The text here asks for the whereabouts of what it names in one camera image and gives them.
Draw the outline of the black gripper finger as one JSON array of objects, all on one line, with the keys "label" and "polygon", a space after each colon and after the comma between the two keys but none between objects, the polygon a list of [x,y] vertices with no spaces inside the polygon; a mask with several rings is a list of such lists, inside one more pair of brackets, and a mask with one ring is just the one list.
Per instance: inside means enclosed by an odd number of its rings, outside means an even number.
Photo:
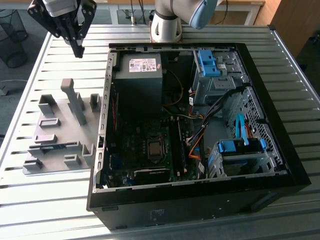
[{"label": "black gripper finger", "polygon": [[62,37],[72,48],[73,13],[76,0],[33,0],[28,14],[53,36]]},{"label": "black gripper finger", "polygon": [[77,0],[72,20],[72,50],[75,57],[83,57],[83,40],[95,17],[97,4],[94,0]]}]

